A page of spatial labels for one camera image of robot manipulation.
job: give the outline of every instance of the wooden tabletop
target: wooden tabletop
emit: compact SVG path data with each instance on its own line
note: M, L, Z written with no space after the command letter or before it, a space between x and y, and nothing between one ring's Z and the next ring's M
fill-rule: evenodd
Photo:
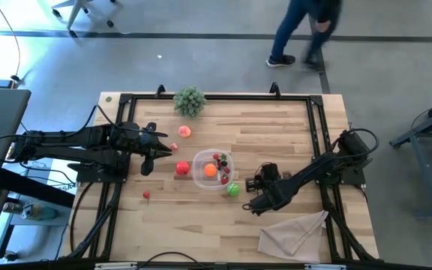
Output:
M100 106L113 120L116 119L120 94L103 92L100 96ZM343 98L339 94L324 94L322 97L330 137L334 140L348 128ZM255 194L244 191L245 178L253 176L260 164L271 161L278 165L280 172L296 173L311 162L313 149L305 103L209 100L200 117L195 119L177 116L173 107L172 100L137 101L135 122L139 126L156 122L157 131L169 135L160 141L167 146L177 143L179 149L171 157L156 160L154 171L149 176L139 173L143 159L135 154L132 156L130 175L121 192L111 260L143 261L160 252L180 251L203 262L293 262L258 252L260 230L321 211L319 188L314 183L307 184L289 205L279 211L267 211L260 217L244 211L242 204L255 197ZM126 119L128 110L124 113L123 119ZM104 123L104 118L98 113L94 124ZM178 135L181 125L191 128L189 138ZM316 120L316 125L320 131L319 120ZM191 174L181 177L174 173L176 162L187 161L191 165L194 155L204 149L222 149L231 154L235 163L235 183L243 189L239 196L230 197L225 190L203 190L194 184ZM83 184L78 188L76 199L84 187ZM82 199L74 224L75 245L95 222L101 187L102 184L93 184ZM340 189L349 228L367 251L378 257L364 196L351 186L341 186ZM149 204L143 198L144 191L151 193ZM104 245L106 227L101 232L99 252ZM343 256L338 229L335 233L338 250ZM66 234L61 255L69 254L68 239ZM320 257L321 262L330 262L325 230ZM156 260L187 261L173 255Z

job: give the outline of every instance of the gray floor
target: gray floor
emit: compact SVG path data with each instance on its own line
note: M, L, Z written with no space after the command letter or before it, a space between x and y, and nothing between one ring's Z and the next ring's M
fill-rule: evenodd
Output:
M64 29L46 2L26 0L34 16L25 19L18 16L23 7L0 2L15 30ZM112 17L116 29L108 29L96 13L81 13L75 29L274 34L287 1L121 0L112 6L97 0L93 5ZM60 11L68 17L69 9ZM6 27L0 20L0 30ZM306 20L296 33L309 33ZM432 0L346 0L336 35L432 37ZM0 37L4 78L14 72L17 60L11 38ZM164 84L170 91L196 85L212 92L266 92L277 81L283 92L322 92L318 75L298 65L274 70L264 65L271 40L19 37L19 42L19 75L25 77L20 88L33 92L23 121L34 129L78 128L103 91L154 91ZM290 41L286 53L298 56L304 48L304 41ZM412 216L430 207L416 160L409 145L396 151L387 144L432 107L432 43L331 42L322 54L331 93L343 95L349 120L373 130L382 141L365 169L380 256L393 263L432 266L432 218ZM41 239L58 240L56 233Z

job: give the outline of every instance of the towel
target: towel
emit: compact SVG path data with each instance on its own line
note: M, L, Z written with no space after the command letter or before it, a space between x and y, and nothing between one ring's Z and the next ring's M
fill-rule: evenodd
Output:
M323 221L327 216L327 211L321 211L261 229L258 251L287 260L319 263Z

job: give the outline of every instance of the shoe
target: shoe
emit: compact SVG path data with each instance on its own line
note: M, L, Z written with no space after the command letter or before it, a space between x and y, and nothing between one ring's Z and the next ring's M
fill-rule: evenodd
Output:
M303 62L304 66L312 71L316 72L324 72L324 66L323 63L320 63L318 61L306 59Z
M283 55L279 60L274 60L272 56L269 56L268 60L266 60L266 64L270 68L277 68L281 66L288 67L293 65L296 62L296 58L292 55Z

